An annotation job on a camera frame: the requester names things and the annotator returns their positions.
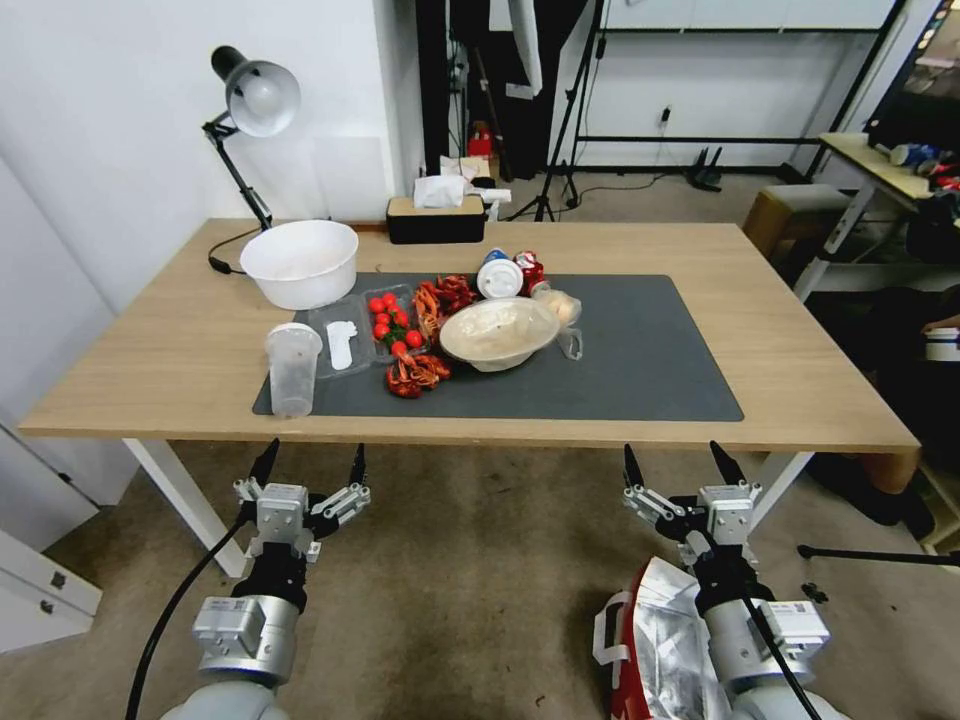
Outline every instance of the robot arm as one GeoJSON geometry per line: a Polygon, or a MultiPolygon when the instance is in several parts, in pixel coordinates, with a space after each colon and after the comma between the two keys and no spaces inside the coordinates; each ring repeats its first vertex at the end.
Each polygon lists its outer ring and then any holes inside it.
{"type": "Polygon", "coordinates": [[[230,597],[206,598],[193,624],[203,650],[200,672],[216,682],[164,720],[287,720],[275,705],[275,692],[293,670],[296,622],[307,602],[307,566],[317,561],[322,538],[370,504],[370,488],[362,444],[347,484],[329,497],[301,485],[261,486],[278,445],[274,440],[250,476],[234,483],[241,504],[256,517],[257,535],[247,549],[251,570],[230,597]]]}
{"type": "Polygon", "coordinates": [[[749,484],[719,445],[711,443],[710,449],[724,484],[666,498],[645,486],[632,449],[624,445],[623,504],[677,541],[684,565],[697,578],[697,611],[733,718],[842,717],[800,687],[813,679],[809,661],[830,638],[816,608],[808,601],[775,602],[753,568],[747,537],[762,488],[749,484]]]}

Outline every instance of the red can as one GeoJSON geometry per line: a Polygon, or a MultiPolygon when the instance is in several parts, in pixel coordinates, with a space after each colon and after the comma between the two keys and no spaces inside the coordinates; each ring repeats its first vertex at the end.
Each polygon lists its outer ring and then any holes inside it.
{"type": "Polygon", "coordinates": [[[520,294],[530,297],[533,288],[544,280],[543,264],[537,260],[537,255],[532,250],[517,253],[513,261],[520,266],[520,270],[523,272],[523,287],[520,289],[520,294]]]}

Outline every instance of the table top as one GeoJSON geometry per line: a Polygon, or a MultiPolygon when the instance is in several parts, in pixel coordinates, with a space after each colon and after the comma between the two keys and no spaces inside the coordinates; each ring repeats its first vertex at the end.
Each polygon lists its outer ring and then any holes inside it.
{"type": "MultiPolygon", "coordinates": [[[[290,311],[206,262],[249,220],[210,220],[21,423],[29,435],[908,452],[918,443],[734,225],[496,223],[483,243],[391,245],[361,232],[359,270],[473,272],[499,246],[547,274],[664,274],[744,412],[742,422],[254,415],[263,341],[290,311]]],[[[223,248],[235,260],[240,247],[223,248]]]]}
{"type": "Polygon", "coordinates": [[[891,165],[886,155],[867,144],[866,133],[824,133],[820,142],[910,202],[931,195],[926,178],[914,175],[908,168],[891,165]]]}

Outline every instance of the wooden stool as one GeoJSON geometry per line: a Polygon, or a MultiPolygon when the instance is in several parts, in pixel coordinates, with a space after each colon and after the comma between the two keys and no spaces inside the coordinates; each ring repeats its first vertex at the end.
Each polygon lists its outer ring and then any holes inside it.
{"type": "Polygon", "coordinates": [[[757,193],[743,233],[790,282],[820,251],[849,204],[832,185],[768,185],[757,193]]]}

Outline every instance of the red tomato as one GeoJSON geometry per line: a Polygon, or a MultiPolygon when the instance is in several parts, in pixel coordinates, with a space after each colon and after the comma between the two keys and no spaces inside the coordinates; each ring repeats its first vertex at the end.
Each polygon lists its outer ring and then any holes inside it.
{"type": "Polygon", "coordinates": [[[412,348],[418,348],[423,345],[423,335],[419,330],[408,330],[406,336],[407,345],[412,348]]]}

